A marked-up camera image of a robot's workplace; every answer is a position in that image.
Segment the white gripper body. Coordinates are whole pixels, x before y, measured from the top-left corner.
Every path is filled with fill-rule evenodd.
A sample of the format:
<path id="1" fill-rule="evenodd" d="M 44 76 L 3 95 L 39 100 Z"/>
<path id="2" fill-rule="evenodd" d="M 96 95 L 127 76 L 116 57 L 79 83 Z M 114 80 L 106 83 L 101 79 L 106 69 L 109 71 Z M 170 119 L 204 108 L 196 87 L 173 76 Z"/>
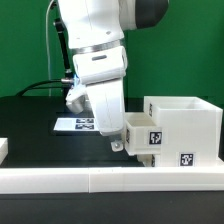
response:
<path id="1" fill-rule="evenodd" d="M 123 79 L 86 86 L 99 132 L 103 136 L 120 134 L 124 128 Z"/>

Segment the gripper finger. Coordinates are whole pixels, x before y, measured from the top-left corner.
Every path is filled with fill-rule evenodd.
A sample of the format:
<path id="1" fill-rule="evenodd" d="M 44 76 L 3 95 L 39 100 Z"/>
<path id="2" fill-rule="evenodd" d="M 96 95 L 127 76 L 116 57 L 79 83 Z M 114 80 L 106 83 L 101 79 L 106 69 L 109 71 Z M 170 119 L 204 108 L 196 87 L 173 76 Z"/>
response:
<path id="1" fill-rule="evenodd" d="M 122 135 L 116 134 L 109 137 L 111 149 L 113 152 L 119 152 L 124 149 Z"/>

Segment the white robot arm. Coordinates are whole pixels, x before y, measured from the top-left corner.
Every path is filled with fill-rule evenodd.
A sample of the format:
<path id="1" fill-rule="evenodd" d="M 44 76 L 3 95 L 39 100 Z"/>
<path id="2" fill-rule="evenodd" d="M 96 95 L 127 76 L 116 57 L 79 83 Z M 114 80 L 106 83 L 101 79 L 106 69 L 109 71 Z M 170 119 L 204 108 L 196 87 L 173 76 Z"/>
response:
<path id="1" fill-rule="evenodd" d="M 113 151 L 121 151 L 128 66 L 124 32 L 158 24 L 169 0 L 58 0 L 58 5 L 77 74 L 66 105 L 79 113 L 89 102 L 100 134 L 110 138 Z"/>

